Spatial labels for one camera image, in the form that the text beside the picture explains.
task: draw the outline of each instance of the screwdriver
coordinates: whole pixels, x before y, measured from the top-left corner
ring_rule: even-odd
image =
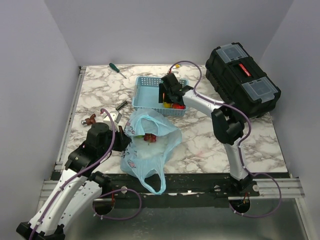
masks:
[[[118,74],[121,74],[122,77],[124,77],[124,78],[126,79],[126,76],[123,75],[123,74],[120,72],[120,70],[116,67],[116,65],[114,65],[112,62],[110,62],[110,63],[109,63],[109,66],[110,66],[110,68],[111,68],[112,70],[116,71]]]

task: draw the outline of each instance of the marble table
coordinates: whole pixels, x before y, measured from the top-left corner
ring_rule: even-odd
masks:
[[[82,126],[81,120],[100,108],[114,111],[124,100],[129,104],[122,109],[120,125],[125,126],[134,108],[132,96],[138,76],[162,77],[169,65],[119,65],[118,68],[127,77],[124,79],[107,65],[88,66],[76,106],[63,161],[85,139],[90,126]],[[205,75],[206,69],[201,66]],[[184,65],[176,69],[182,79],[189,80],[194,86],[199,78],[199,70]],[[213,99],[221,100],[210,82],[203,76],[198,91]],[[182,131],[182,143],[174,150],[172,158],[165,165],[166,173],[228,173],[230,171],[227,154],[223,145],[215,138],[212,121],[203,113],[189,108],[184,117],[167,117]],[[252,120],[252,133],[243,143],[246,165],[251,172],[287,172],[286,164],[269,114]],[[104,173],[119,174],[120,152],[103,162],[96,170]]]

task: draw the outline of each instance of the blue basket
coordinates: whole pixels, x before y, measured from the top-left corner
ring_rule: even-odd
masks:
[[[132,106],[137,109],[154,109],[158,113],[166,116],[185,115],[188,109],[165,108],[163,103],[159,103],[159,84],[162,83],[159,77],[138,76],[135,82],[134,95],[132,98]],[[182,86],[188,85],[188,80],[180,79]]]

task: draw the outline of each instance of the white wall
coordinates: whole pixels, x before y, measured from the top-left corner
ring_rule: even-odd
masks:
[[[320,1],[295,0],[261,59],[282,90],[272,112],[290,171],[300,177],[320,226]]]
[[[0,240],[36,212],[79,68],[43,0],[1,1]]]
[[[45,0],[79,65],[204,64],[241,42],[258,61],[293,0]]]

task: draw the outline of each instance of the blue plastic bag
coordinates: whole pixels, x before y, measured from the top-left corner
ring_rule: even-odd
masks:
[[[130,116],[124,133],[131,137],[132,142],[122,153],[121,170],[137,177],[152,194],[162,194],[166,190],[165,163],[171,158],[173,149],[182,142],[180,129],[157,111],[139,108]],[[148,145],[143,138],[135,137],[145,134],[156,135],[157,141]],[[158,174],[161,180],[158,192],[145,182],[145,178],[154,174]]]

